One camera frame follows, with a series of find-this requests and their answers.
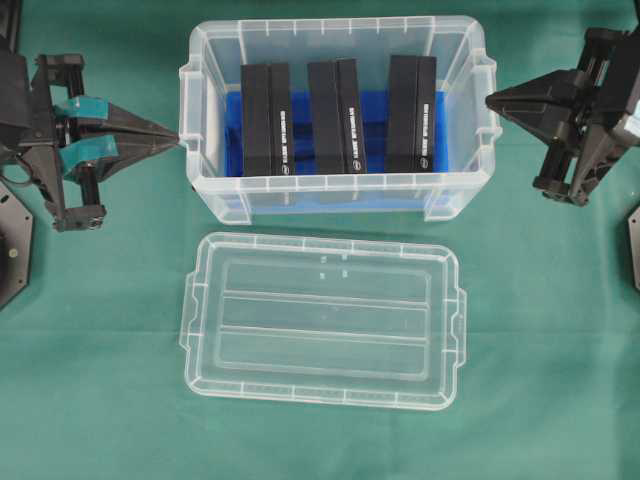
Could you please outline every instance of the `blue foam insert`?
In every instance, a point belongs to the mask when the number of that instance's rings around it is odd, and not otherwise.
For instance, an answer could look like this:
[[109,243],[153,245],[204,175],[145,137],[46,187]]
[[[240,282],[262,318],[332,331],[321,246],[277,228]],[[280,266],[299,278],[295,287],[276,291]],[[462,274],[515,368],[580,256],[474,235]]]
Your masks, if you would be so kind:
[[[436,92],[436,172],[449,171],[444,99],[444,92]],[[387,92],[364,91],[360,94],[360,102],[364,123],[364,145],[367,154],[368,173],[384,173],[387,118],[389,116]],[[315,173],[315,162],[309,94],[307,92],[294,92],[292,95],[292,108],[296,175],[313,175]],[[241,177],[242,96],[240,92],[231,92],[227,95],[225,141],[226,176]]]

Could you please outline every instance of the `table surface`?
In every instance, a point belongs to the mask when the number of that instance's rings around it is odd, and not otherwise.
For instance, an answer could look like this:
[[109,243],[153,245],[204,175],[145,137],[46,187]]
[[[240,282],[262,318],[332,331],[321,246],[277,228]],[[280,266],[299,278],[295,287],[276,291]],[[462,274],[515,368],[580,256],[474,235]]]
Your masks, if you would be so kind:
[[[421,14],[477,18],[499,88],[574,67],[589,26],[635,25],[631,0],[25,0],[20,49],[83,53],[88,94],[177,130],[177,70],[204,20]],[[0,478],[638,478],[640,293],[625,219],[640,203],[640,150],[572,208],[531,188],[544,145],[503,127],[493,179],[451,222],[308,215],[235,229],[453,249],[469,359],[438,413],[186,387],[184,277],[205,234],[233,229],[192,192],[182,149],[103,184],[100,231],[55,233],[35,189],[19,191],[37,221],[30,285],[0,312]]]

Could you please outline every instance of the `black box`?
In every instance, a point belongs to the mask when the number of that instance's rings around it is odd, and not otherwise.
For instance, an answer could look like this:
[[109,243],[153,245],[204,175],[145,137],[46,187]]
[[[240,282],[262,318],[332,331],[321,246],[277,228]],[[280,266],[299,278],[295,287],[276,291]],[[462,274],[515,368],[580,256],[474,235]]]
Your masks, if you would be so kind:
[[392,55],[386,172],[434,171],[435,119],[436,58]]
[[243,175],[295,174],[289,65],[243,65],[241,87]]
[[366,173],[356,61],[308,65],[316,173]]

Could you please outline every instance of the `mounting bracket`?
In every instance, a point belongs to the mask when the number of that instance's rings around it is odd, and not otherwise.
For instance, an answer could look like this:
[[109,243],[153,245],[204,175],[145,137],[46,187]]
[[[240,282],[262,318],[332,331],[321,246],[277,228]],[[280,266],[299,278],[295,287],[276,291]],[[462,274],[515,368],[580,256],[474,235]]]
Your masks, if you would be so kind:
[[0,182],[0,309],[29,283],[33,215]]
[[634,284],[640,290],[640,207],[629,217],[629,240]]

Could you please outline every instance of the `robotic arm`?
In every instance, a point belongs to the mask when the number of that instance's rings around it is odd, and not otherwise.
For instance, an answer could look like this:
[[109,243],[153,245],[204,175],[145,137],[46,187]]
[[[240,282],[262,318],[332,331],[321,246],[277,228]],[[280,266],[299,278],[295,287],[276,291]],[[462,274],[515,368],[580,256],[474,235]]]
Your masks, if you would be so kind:
[[[39,55],[28,82],[26,60],[13,53],[19,1],[9,1],[0,30],[0,178],[17,164],[36,185],[57,231],[99,228],[106,215],[98,184],[118,171],[178,143],[175,133],[106,100],[85,95],[81,55]],[[51,87],[66,87],[68,100],[53,105]],[[69,208],[63,180],[82,192]]]

